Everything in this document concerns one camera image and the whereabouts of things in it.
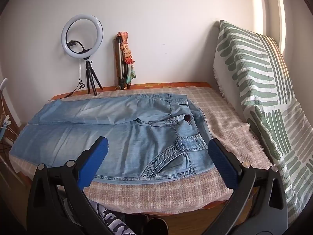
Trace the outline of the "light blue denim pants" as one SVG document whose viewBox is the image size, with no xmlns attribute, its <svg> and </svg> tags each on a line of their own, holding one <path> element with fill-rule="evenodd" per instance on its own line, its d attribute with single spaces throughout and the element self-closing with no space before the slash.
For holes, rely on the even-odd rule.
<svg viewBox="0 0 313 235">
<path fill-rule="evenodd" d="M 101 183 L 162 183 L 214 166 L 203 112 L 187 96 L 173 93 L 52 101 L 25 126 L 10 155 L 57 167 L 101 136 L 108 139 L 95 175 Z"/>
</svg>

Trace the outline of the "pink plaid bed blanket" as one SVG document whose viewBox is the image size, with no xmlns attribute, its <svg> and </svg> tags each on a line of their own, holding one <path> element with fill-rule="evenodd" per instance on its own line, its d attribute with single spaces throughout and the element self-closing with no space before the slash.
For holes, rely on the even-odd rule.
<svg viewBox="0 0 313 235">
<path fill-rule="evenodd" d="M 101 92 L 98 96 L 117 97 L 138 93 L 185 94 L 200 107 L 212 134 L 241 161 L 266 169 L 270 161 L 244 123 L 222 96 L 210 87 L 144 88 Z M 179 214 L 195 211 L 213 202 L 226 201 L 232 194 L 216 169 L 167 183 L 111 185 L 92 182 L 84 189 L 88 199 L 124 213 Z"/>
</svg>

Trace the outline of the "striped black white garment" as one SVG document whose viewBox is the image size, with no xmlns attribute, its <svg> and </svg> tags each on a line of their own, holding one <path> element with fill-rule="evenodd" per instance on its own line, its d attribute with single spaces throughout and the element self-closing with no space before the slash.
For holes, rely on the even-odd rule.
<svg viewBox="0 0 313 235">
<path fill-rule="evenodd" d="M 115 214 L 107 210 L 104 206 L 92 200 L 89 200 L 89 202 L 96 211 L 96 213 L 103 219 L 104 223 L 106 223 L 106 225 L 113 234 L 135 235 L 133 230 L 128 225 L 126 225 L 122 220 L 117 218 Z"/>
</svg>

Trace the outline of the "folded tripod with colourful scarf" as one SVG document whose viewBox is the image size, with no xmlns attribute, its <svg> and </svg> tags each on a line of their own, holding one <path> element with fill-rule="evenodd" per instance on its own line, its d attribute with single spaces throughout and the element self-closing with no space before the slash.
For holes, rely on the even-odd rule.
<svg viewBox="0 0 313 235">
<path fill-rule="evenodd" d="M 118 76 L 118 89 L 129 89 L 136 78 L 132 52 L 128 44 L 128 32 L 118 32 L 115 37 L 115 57 Z"/>
</svg>

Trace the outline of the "green white patterned cushion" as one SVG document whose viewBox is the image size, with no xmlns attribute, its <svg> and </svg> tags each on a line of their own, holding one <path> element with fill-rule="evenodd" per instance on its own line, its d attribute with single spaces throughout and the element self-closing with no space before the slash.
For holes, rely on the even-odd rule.
<svg viewBox="0 0 313 235">
<path fill-rule="evenodd" d="M 218 86 L 278 167 L 292 223 L 312 196 L 312 126 L 271 37 L 220 21 L 214 59 Z"/>
</svg>

